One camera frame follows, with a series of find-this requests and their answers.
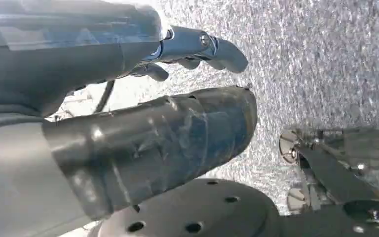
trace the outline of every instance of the black plastic cover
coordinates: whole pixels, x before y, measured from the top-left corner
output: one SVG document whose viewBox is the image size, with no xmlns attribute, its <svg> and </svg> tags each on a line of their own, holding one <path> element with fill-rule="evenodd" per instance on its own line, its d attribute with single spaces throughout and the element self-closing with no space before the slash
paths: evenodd
<svg viewBox="0 0 379 237">
<path fill-rule="evenodd" d="M 97 220 L 240 154 L 256 108 L 245 88 L 206 89 L 47 124 L 44 132 L 85 213 Z"/>
</svg>

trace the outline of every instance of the chrome bolt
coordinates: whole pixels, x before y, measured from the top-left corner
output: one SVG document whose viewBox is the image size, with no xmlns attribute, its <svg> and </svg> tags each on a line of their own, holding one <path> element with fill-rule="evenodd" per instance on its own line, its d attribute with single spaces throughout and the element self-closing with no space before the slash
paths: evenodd
<svg viewBox="0 0 379 237">
<path fill-rule="evenodd" d="M 362 164 L 362 163 L 360 163 L 360 164 L 357 165 L 357 168 L 358 168 L 359 170 L 364 170 L 364 169 L 365 169 L 365 165 Z"/>
<path fill-rule="evenodd" d="M 379 212 L 376 210 L 370 210 L 371 217 L 376 220 L 379 218 Z"/>
<path fill-rule="evenodd" d="M 362 226 L 354 226 L 354 231 L 361 234 L 365 232 Z"/>
<path fill-rule="evenodd" d="M 290 155 L 292 158 L 296 158 L 297 152 L 294 149 L 290 149 Z"/>
<path fill-rule="evenodd" d="M 201 44 L 204 47 L 207 47 L 210 44 L 210 38 L 208 37 L 208 34 L 206 33 L 202 33 L 202 35 L 200 36 L 200 40 L 201 40 Z"/>
</svg>

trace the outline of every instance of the black cable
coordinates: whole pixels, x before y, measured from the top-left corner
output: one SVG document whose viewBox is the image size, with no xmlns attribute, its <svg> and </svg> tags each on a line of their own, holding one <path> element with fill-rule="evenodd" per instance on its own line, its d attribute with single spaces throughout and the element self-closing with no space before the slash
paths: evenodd
<svg viewBox="0 0 379 237">
<path fill-rule="evenodd" d="M 107 104 L 108 99 L 110 98 L 111 92 L 113 91 L 115 84 L 115 80 L 107 82 L 107 85 L 105 86 L 104 93 L 101 96 L 101 99 L 99 100 L 97 107 L 94 110 L 95 113 L 99 113 L 104 109 L 105 105 Z"/>
</svg>

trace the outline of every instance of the bolt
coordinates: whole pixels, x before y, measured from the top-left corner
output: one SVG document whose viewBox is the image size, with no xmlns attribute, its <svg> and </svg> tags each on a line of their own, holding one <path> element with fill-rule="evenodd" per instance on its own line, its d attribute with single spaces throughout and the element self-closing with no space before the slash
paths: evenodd
<svg viewBox="0 0 379 237">
<path fill-rule="evenodd" d="M 371 217 L 376 220 L 379 218 L 379 212 L 376 210 L 370 210 Z"/>
<path fill-rule="evenodd" d="M 354 226 L 354 231 L 362 234 L 365 230 L 362 226 Z"/>
<path fill-rule="evenodd" d="M 290 149 L 290 154 L 291 154 L 291 157 L 292 157 L 292 158 L 296 158 L 296 154 L 297 154 L 297 152 L 296 152 L 296 150 L 294 150 L 294 149 Z"/>
<path fill-rule="evenodd" d="M 210 38 L 208 37 L 208 34 L 202 33 L 200 36 L 201 44 L 205 47 L 207 47 L 210 44 Z"/>
<path fill-rule="evenodd" d="M 362 163 L 360 163 L 360 164 L 357 165 L 357 168 L 358 168 L 359 170 L 363 170 L 363 169 L 365 169 L 365 165 L 362 164 Z"/>
</svg>

